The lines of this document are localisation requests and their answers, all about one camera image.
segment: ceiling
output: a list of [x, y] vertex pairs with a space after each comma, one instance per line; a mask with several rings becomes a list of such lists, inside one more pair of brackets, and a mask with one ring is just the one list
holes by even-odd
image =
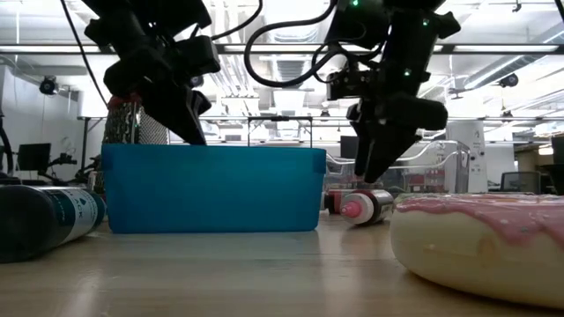
[[[256, 0], [205, 0], [214, 24], [203, 33], [220, 33], [240, 24], [256, 9]], [[280, 20], [312, 18], [321, 13], [327, 0], [264, 0], [263, 14], [249, 27], [220, 43], [244, 43], [260, 26]], [[82, 33], [95, 15], [78, 0], [67, 1], [73, 22], [85, 44], [93, 44]], [[516, 2], [508, 0], [447, 0], [439, 9], [452, 11], [463, 30], [441, 43], [456, 44], [564, 44], [564, 25], [552, 0], [523, 0], [522, 8], [513, 12]], [[330, 18], [319, 26], [281, 30], [263, 36], [257, 43], [298, 42], [319, 43], [327, 32]], [[189, 34], [180, 34], [179, 38]], [[58, 0], [3, 0], [0, 2], [0, 45], [74, 45], [68, 22]], [[61, 85], [92, 95], [89, 107], [103, 109], [95, 95], [91, 79], [79, 55], [25, 55], [0, 52], [0, 63], [17, 62], [20, 76], [41, 80], [42, 76], [57, 76]], [[254, 55], [252, 63], [263, 77], [281, 79], [296, 76], [307, 68], [310, 55]], [[117, 61], [113, 55], [89, 55], [89, 62], [99, 83], [103, 83], [105, 69]], [[258, 85], [244, 70], [241, 55], [222, 55], [222, 71], [205, 77], [199, 88], [215, 106], [207, 115], [280, 114], [293, 111], [295, 115], [318, 116], [328, 108], [332, 116], [344, 116], [351, 102], [325, 101], [325, 86], [308, 80], [297, 92], [274, 92]], [[522, 56], [497, 55], [434, 55], [428, 66], [433, 74], [419, 91], [421, 97], [444, 102], [452, 117], [500, 116], [502, 109], [511, 109], [515, 117], [536, 117], [549, 114], [564, 116], [564, 55]], [[324, 76], [337, 70], [343, 60], [334, 58], [320, 71]], [[519, 85], [500, 88], [499, 76], [515, 73]], [[461, 91], [458, 97], [449, 90]], [[533, 137], [538, 122], [488, 122], [490, 136]], [[351, 133], [347, 128], [331, 127], [331, 138]]]

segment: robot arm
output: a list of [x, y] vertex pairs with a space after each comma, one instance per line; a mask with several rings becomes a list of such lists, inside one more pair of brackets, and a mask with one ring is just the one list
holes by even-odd
[[[193, 91], [191, 79], [219, 71], [212, 39], [196, 36], [174, 41], [189, 26], [207, 27], [212, 21], [201, 0], [84, 0], [100, 19], [85, 34], [101, 47], [111, 45], [120, 56], [104, 77], [114, 95], [136, 92], [145, 111], [190, 144], [205, 144], [198, 116], [211, 107], [201, 93]], [[429, 79], [427, 64], [437, 38], [460, 30], [452, 13], [434, 11], [444, 0], [330, 0], [320, 17], [264, 26], [253, 33], [245, 47], [245, 66], [259, 84], [289, 87], [315, 76], [334, 55], [345, 55], [347, 65], [330, 74], [328, 99], [360, 98], [347, 118], [359, 136], [355, 173], [374, 182], [410, 146], [419, 141], [417, 129], [444, 129], [448, 113], [443, 104], [418, 99], [421, 83]], [[259, 0], [262, 9], [263, 0]], [[288, 82], [275, 82], [257, 75], [250, 63], [254, 41], [272, 29], [318, 23], [333, 11], [324, 58], [312, 69]], [[348, 42], [377, 49], [353, 55], [340, 46]], [[382, 52], [379, 62], [373, 61]], [[360, 64], [367, 70], [360, 70]]]

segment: computer monitor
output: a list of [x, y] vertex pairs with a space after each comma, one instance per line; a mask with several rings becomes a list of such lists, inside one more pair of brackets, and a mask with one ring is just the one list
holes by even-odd
[[20, 171], [47, 171], [51, 144], [21, 144], [18, 150]]
[[341, 158], [356, 159], [356, 151], [358, 148], [358, 136], [341, 136]]

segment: wooden table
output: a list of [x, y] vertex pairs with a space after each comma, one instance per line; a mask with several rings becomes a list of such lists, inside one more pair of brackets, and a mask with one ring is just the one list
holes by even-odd
[[388, 226], [322, 215], [315, 232], [112, 235], [0, 265], [0, 316], [562, 316], [426, 282]]

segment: table surface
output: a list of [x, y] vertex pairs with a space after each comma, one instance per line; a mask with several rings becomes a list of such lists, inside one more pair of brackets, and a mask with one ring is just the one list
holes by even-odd
[[0, 265], [0, 316], [562, 316], [429, 283], [388, 225], [322, 214], [315, 232], [113, 235]]

